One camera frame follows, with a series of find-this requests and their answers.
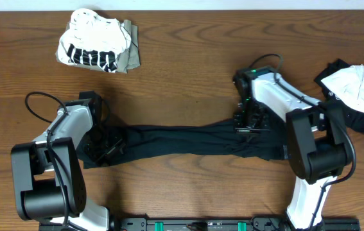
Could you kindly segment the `black pants with red waistband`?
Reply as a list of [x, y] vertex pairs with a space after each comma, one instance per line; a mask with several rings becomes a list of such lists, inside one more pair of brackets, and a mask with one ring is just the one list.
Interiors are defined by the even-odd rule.
[[189, 153], [286, 160], [289, 154], [285, 126], [280, 119], [272, 119], [271, 123], [271, 130], [255, 135], [236, 133], [231, 119], [205, 126], [109, 126], [108, 141], [112, 143], [120, 135], [124, 147], [109, 152], [108, 149], [92, 148], [88, 140], [83, 139], [76, 154], [85, 169]]

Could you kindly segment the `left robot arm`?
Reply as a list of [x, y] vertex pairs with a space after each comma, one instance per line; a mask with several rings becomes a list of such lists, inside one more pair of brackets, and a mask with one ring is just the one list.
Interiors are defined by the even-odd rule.
[[38, 221], [39, 230], [114, 230], [109, 209], [87, 196], [79, 160], [108, 166], [123, 153], [123, 136], [107, 128], [102, 112], [108, 104], [96, 92], [57, 102], [57, 116], [46, 130], [11, 150], [17, 213]]

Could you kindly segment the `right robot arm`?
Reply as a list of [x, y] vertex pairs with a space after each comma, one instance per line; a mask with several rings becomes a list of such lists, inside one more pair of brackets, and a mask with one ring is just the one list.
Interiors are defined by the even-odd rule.
[[277, 69], [246, 67], [232, 81], [241, 101], [234, 114], [236, 133], [247, 137], [273, 131], [268, 114], [285, 126], [287, 154], [296, 181], [283, 217], [254, 217], [250, 230], [360, 230], [356, 218], [323, 218], [332, 185], [343, 181], [345, 166], [356, 165], [343, 113], [335, 103], [323, 103], [287, 83]]

